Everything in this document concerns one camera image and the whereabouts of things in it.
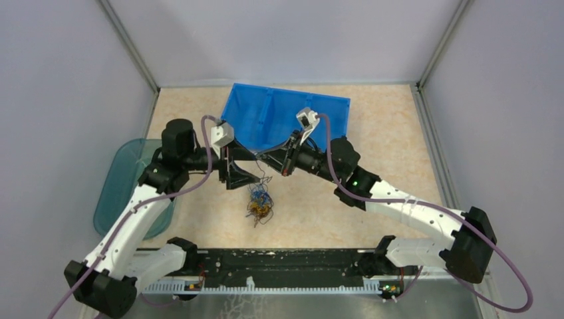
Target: blue plastic bin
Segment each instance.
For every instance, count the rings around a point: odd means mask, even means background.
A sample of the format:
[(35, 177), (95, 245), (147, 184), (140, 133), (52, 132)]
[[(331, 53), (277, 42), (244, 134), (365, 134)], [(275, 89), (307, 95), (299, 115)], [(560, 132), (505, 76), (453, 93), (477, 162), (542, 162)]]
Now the blue plastic bin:
[[(265, 150), (301, 129), (296, 114), (305, 107), (329, 116), (331, 139), (345, 136), (350, 105), (349, 98), (235, 83), (221, 118), (233, 126), (246, 148)], [(321, 120), (310, 135), (322, 150), (327, 148), (325, 127)]]
[[(160, 146), (160, 140), (140, 138), (125, 143), (118, 150), (94, 212), (94, 228), (100, 235), (105, 236), (123, 212), (137, 186), (137, 179)], [(144, 238), (149, 239), (165, 231), (172, 220), (173, 210), (174, 202), (171, 202), (157, 217)]]

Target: white wall panel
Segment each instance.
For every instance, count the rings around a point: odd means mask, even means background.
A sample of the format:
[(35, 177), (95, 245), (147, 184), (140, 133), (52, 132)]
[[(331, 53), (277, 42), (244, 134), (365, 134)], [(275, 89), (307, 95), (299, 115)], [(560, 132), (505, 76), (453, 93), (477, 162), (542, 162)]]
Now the white wall panel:
[[(488, 212), (498, 245), (532, 285), (531, 312), (564, 314), (564, 2), (476, 1), (425, 89), (465, 208)], [(502, 297), (525, 297), (499, 258)]]
[(112, 0), (160, 86), (419, 80), (458, 0)]
[[(152, 92), (94, 0), (0, 6), (0, 317), (46, 318), (99, 240), (98, 196)], [(72, 299), (57, 318), (76, 318)]]

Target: translucent teal tray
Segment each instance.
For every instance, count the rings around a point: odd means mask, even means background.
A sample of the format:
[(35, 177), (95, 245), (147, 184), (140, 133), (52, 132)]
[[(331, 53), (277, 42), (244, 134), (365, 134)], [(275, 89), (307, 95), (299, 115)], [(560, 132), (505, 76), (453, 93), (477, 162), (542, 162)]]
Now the translucent teal tray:
[[(100, 235), (105, 236), (123, 212), (137, 186), (137, 179), (160, 146), (160, 140), (140, 138), (127, 142), (118, 150), (94, 212), (94, 228)], [(144, 239), (150, 239), (165, 231), (172, 220), (173, 210), (172, 201), (151, 225)]]

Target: wire bundle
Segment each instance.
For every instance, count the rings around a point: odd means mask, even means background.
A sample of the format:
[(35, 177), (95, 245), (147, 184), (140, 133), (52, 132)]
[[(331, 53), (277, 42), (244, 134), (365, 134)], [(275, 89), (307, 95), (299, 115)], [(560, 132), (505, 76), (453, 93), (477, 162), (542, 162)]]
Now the wire bundle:
[(266, 177), (266, 172), (261, 168), (259, 162), (257, 161), (257, 166), (263, 172), (263, 177), (261, 177), (259, 183), (254, 183), (249, 185), (249, 203), (247, 204), (247, 216), (253, 216), (255, 218), (255, 226), (259, 223), (262, 225), (268, 223), (274, 216), (274, 201), (270, 194), (268, 194), (268, 182), (271, 181), (272, 176)]

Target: purple cable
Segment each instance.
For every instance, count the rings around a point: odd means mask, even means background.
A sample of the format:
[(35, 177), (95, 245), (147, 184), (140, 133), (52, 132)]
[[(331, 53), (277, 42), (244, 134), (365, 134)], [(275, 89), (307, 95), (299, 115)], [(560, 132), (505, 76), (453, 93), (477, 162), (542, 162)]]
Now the purple cable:
[[(416, 201), (414, 199), (405, 200), (405, 199), (399, 199), (399, 198), (398, 199), (365, 198), (365, 197), (355, 195), (355, 194), (351, 193), (350, 191), (348, 191), (348, 189), (343, 187), (343, 185), (341, 185), (341, 181), (339, 180), (339, 178), (337, 177), (337, 174), (335, 173), (335, 168), (333, 167), (333, 161), (331, 159), (331, 123), (329, 122), (329, 117), (326, 114), (317, 114), (317, 118), (323, 118), (325, 120), (326, 133), (327, 133), (327, 161), (328, 161), (328, 165), (329, 165), (329, 172), (331, 173), (331, 177), (333, 178), (334, 183), (337, 185), (337, 187), (343, 193), (347, 194), (349, 197), (351, 197), (353, 199), (356, 199), (356, 200), (359, 200), (359, 201), (366, 201), (366, 202), (369, 202), (369, 203), (405, 203), (405, 204), (421, 205), (421, 206), (425, 206), (425, 207), (429, 207), (429, 208), (441, 211), (441, 212), (449, 215), (450, 217), (454, 218), (455, 220), (461, 222), (469, 230), (471, 230), (473, 233), (475, 233), (481, 240), (483, 240), (486, 244), (488, 244), (488, 246), (490, 246), (501, 257), (501, 259), (503, 259), (503, 261), (505, 261), (505, 263), (510, 267), (510, 269), (513, 271), (513, 273), (515, 273), (515, 275), (517, 276), (517, 279), (519, 279), (519, 281), (523, 285), (523, 288), (525, 289), (525, 292), (527, 294), (527, 302), (521, 308), (508, 308), (506, 306), (502, 306), (501, 304), (497, 304), (494, 301), (487, 299), (485, 296), (483, 296), (482, 294), (477, 292), (470, 284), (462, 281), (461, 279), (457, 278), (454, 275), (453, 275), (453, 277), (456, 280), (458, 280), (458, 282), (460, 282), (465, 288), (470, 290), (470, 292), (475, 294), (478, 298), (482, 299), (484, 302), (486, 302), (486, 303), (488, 303), (488, 304), (490, 304), (490, 305), (492, 305), (492, 306), (494, 306), (498, 309), (517, 314), (517, 313), (520, 313), (520, 312), (525, 312), (525, 311), (527, 311), (531, 308), (531, 306), (533, 305), (533, 292), (531, 290), (531, 287), (529, 286), (529, 284), (525, 280), (525, 277), (523, 276), (523, 274), (521, 274), (519, 269), (517, 269), (515, 264), (511, 261), (511, 259), (509, 259), (509, 257), (501, 249), (499, 249), (489, 238), (487, 238), (484, 234), (482, 234), (477, 228), (475, 228), (472, 224), (467, 222), (465, 219), (463, 219), (460, 216), (458, 216), (457, 214), (451, 212), (449, 209), (446, 209), (442, 206), (439, 206), (439, 205), (436, 205), (436, 204), (433, 204), (433, 203), (428, 203), (428, 202), (425, 202), (425, 201)], [(411, 282), (411, 284), (408, 288), (411, 288), (411, 286), (414, 284), (414, 282), (415, 282), (415, 279)]]
[(123, 225), (125, 224), (127, 219), (131, 215), (133, 215), (135, 212), (137, 212), (137, 209), (139, 209), (139, 207), (141, 207), (143, 205), (147, 205), (147, 204), (152, 203), (154, 201), (159, 201), (161, 199), (177, 197), (177, 196), (181, 196), (181, 195), (184, 195), (186, 193), (189, 193), (189, 192), (197, 189), (198, 187), (202, 186), (202, 184), (204, 184), (208, 180), (208, 178), (210, 178), (210, 175), (212, 174), (211, 173), (212, 172), (212, 163), (211, 163), (212, 162), (212, 153), (211, 153), (212, 149), (210, 148), (210, 141), (208, 140), (208, 135), (206, 134), (206, 120), (212, 120), (214, 122), (217, 122), (217, 119), (214, 118), (211, 115), (202, 116), (202, 120), (200, 121), (200, 125), (202, 126), (202, 135), (204, 137), (204, 145), (206, 147), (206, 155), (208, 156), (208, 170), (206, 171), (204, 178), (202, 178), (202, 180), (197, 182), (195, 185), (193, 185), (193, 186), (191, 186), (191, 187), (189, 187), (185, 190), (182, 190), (182, 191), (179, 191), (179, 192), (176, 192), (176, 193), (155, 196), (153, 198), (149, 198), (149, 199), (144, 200), (144, 201), (138, 203), (137, 205), (133, 206), (133, 208), (130, 211), (128, 211), (125, 214), (125, 216), (120, 220), (120, 222), (117, 224), (113, 233), (109, 236), (108, 241), (106, 242), (106, 244), (102, 247), (102, 250), (100, 251), (100, 256), (96, 257), (96, 259), (94, 260), (94, 262), (92, 263), (90, 268), (88, 268), (88, 270), (76, 281), (76, 283), (69, 289), (69, 291), (67, 291), (67, 293), (55, 305), (55, 307), (51, 310), (51, 313), (49, 313), (49, 316), (47, 316), (47, 319), (53, 319), (55, 317), (55, 315), (61, 309), (63, 304), (71, 297), (71, 295), (86, 280), (86, 278), (88, 278), (88, 276), (92, 273), (92, 271), (96, 268), (96, 266), (98, 266), (98, 264), (102, 260), (101, 256), (104, 256), (106, 254), (106, 252), (110, 248), (112, 242), (114, 241), (114, 239), (118, 235), (120, 229), (123, 227)]

